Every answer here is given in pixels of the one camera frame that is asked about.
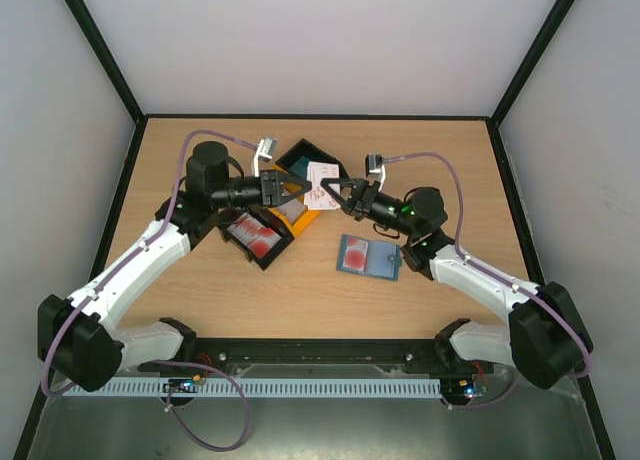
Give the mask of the black bin with red cards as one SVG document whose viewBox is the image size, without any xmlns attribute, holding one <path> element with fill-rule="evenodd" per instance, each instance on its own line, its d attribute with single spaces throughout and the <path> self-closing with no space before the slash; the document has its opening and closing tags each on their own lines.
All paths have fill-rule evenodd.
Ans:
<svg viewBox="0 0 640 460">
<path fill-rule="evenodd" d="M 284 221 L 264 207 L 227 208 L 220 212 L 220 219 L 222 239 L 233 243 L 261 270 L 266 270 L 294 241 Z"/>
</svg>

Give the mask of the teal card holder wallet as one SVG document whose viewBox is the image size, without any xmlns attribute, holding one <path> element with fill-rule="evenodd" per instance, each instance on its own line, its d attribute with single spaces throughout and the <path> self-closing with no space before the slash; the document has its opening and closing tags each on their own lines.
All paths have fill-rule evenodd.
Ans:
<svg viewBox="0 0 640 460">
<path fill-rule="evenodd" d="M 338 257 L 336 261 L 336 270 L 349 273 L 353 275 L 359 275 L 364 277 L 371 277 L 377 279 L 384 279 L 389 281 L 397 281 L 399 277 L 399 271 L 402 267 L 402 258 L 400 247 L 393 243 L 368 240 L 369 248 L 367 254 L 367 262 L 364 273 L 357 273 L 347 270 L 342 270 L 339 266 L 339 254 L 340 248 L 344 242 L 343 238 L 346 234 L 341 236 Z"/>
</svg>

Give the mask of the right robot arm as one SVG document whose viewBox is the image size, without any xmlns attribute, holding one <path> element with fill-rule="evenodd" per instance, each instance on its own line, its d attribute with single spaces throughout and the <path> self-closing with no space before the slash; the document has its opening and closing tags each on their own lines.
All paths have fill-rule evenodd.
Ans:
<svg viewBox="0 0 640 460">
<path fill-rule="evenodd" d="M 586 374 L 593 343 L 569 291 L 557 282 L 510 276 L 464 251 L 442 229 L 448 216 L 438 189 L 417 187 L 398 199 L 365 179 L 320 185 L 347 215 L 404 236 L 401 253 L 411 271 L 464 293 L 501 319 L 501 326 L 453 323 L 436 347 L 443 369 L 455 372 L 471 360 L 509 365 L 541 389 Z"/>
</svg>

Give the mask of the yellow bin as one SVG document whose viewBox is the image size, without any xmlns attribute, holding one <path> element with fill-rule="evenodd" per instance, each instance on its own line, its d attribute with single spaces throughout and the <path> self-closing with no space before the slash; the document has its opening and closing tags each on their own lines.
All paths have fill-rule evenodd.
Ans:
<svg viewBox="0 0 640 460">
<path fill-rule="evenodd" d="M 275 170 L 289 175 L 283 168 L 279 166 L 273 167 Z M 285 196 L 298 193 L 301 189 L 301 185 L 297 183 L 285 183 L 284 190 Z M 294 239 L 299 237 L 301 233 L 311 224 L 311 222 L 320 215 L 319 210 L 309 210 L 304 204 L 304 194 L 293 198 L 288 203 L 269 208 L 269 211 L 280 219 L 286 228 L 291 232 Z"/>
</svg>

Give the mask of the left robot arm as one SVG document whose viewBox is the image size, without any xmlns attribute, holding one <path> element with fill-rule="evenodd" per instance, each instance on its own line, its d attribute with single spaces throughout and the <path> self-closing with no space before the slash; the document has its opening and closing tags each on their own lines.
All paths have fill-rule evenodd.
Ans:
<svg viewBox="0 0 640 460">
<path fill-rule="evenodd" d="M 149 362 L 177 360 L 191 330 L 172 320 L 122 329 L 121 319 L 134 302 L 172 264 L 189 254 L 212 229 L 227 220 L 231 208 L 277 207 L 311 190 L 309 181 L 286 172 L 262 170 L 276 142 L 253 146 L 249 174 L 238 168 L 226 147 L 229 136 L 205 131 L 207 141 L 181 148 L 174 185 L 143 234 L 102 273 L 65 298 L 50 295 L 37 311 L 37 353 L 43 362 L 41 389 L 49 397 L 49 374 L 92 392 L 116 373 Z"/>
</svg>

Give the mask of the black bin with teal cards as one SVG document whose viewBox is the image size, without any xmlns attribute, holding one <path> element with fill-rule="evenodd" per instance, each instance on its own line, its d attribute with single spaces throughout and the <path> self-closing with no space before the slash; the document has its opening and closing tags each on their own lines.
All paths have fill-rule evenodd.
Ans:
<svg viewBox="0 0 640 460">
<path fill-rule="evenodd" d="M 306 156 L 310 159 L 310 162 L 335 164 L 339 167 L 339 178 L 347 178 L 349 176 L 346 169 L 344 168 L 344 165 L 336 157 L 328 154 L 327 152 L 304 138 L 300 139 L 288 151 L 281 155 L 275 161 L 275 165 L 292 174 L 289 171 L 289 167 L 300 156 Z"/>
</svg>

